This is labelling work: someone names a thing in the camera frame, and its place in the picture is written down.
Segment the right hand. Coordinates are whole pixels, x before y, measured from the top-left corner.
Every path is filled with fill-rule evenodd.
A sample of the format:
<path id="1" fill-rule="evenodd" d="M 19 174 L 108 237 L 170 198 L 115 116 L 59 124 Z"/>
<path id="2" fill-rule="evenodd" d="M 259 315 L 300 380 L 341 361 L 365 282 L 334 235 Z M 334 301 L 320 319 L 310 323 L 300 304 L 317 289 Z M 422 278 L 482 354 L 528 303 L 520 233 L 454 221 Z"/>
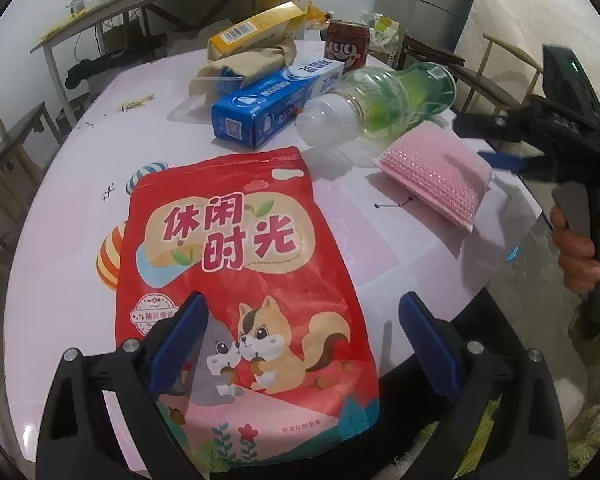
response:
<path id="1" fill-rule="evenodd" d="M 566 217 L 557 205 L 550 210 L 550 222 L 564 284 L 575 294 L 585 296 L 600 282 L 600 262 L 595 258 L 594 243 L 569 229 Z"/>

